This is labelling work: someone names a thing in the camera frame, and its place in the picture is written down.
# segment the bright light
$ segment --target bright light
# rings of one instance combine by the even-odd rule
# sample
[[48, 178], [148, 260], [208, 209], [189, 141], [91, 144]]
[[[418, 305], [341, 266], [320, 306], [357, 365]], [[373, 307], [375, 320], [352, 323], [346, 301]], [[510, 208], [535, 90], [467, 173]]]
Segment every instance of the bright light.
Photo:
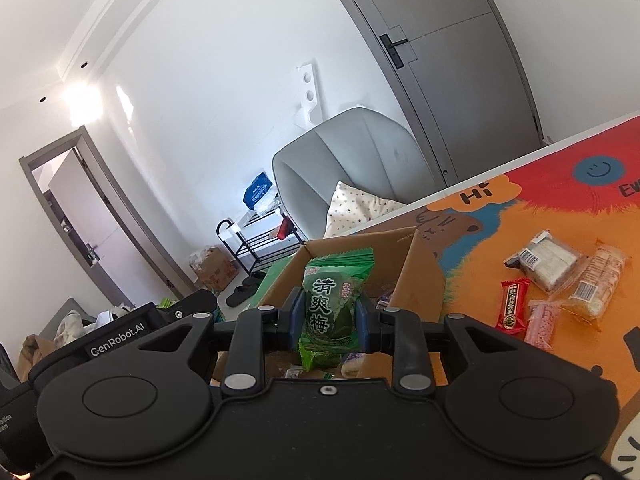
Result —
[[71, 111], [71, 125], [74, 128], [88, 124], [102, 116], [102, 98], [95, 86], [78, 84], [65, 94]]
[[131, 104], [131, 99], [129, 99], [129, 96], [124, 93], [124, 90], [120, 86], [116, 86], [116, 94], [118, 94], [118, 97], [120, 98], [122, 110], [127, 116], [127, 122], [129, 122], [133, 115], [133, 105]]

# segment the smiley face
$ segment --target smiley face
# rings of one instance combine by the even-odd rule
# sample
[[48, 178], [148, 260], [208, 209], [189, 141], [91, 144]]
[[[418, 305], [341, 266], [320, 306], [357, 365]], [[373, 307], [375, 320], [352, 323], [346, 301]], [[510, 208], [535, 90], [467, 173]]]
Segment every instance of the smiley face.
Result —
[[607, 186], [620, 180], [624, 174], [622, 162], [607, 155], [590, 156], [574, 168], [574, 178], [587, 186]]

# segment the pink snack package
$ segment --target pink snack package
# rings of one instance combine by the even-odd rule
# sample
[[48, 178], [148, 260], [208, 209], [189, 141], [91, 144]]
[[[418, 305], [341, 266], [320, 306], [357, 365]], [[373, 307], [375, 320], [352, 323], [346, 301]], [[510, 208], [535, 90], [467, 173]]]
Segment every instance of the pink snack package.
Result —
[[551, 336], [560, 314], [559, 301], [529, 301], [529, 324], [525, 343], [549, 352]]

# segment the slipper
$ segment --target slipper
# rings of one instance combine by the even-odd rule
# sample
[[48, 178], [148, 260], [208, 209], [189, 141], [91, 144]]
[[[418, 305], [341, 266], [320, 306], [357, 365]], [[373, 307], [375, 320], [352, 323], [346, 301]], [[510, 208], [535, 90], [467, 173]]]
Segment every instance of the slipper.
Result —
[[266, 275], [266, 272], [262, 272], [261, 270], [254, 270], [254, 272], [251, 272], [244, 280], [242, 280], [242, 284], [247, 286], [256, 284], [260, 285]]
[[236, 290], [233, 291], [231, 296], [226, 298], [226, 306], [235, 307], [241, 303], [244, 303], [250, 297], [252, 297], [256, 292], [258, 292], [257, 285], [240, 285], [236, 286]]

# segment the barcode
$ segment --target barcode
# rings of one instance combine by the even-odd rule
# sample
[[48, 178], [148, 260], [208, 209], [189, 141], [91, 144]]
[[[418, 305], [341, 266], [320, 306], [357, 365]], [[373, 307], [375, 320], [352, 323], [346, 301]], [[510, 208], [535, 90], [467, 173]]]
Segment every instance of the barcode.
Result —
[[575, 292], [571, 295], [572, 298], [583, 300], [589, 303], [596, 292], [596, 286], [593, 283], [580, 282], [575, 288]]
[[524, 249], [520, 253], [520, 261], [525, 264], [529, 269], [536, 270], [536, 265], [539, 263], [540, 258], [528, 249]]

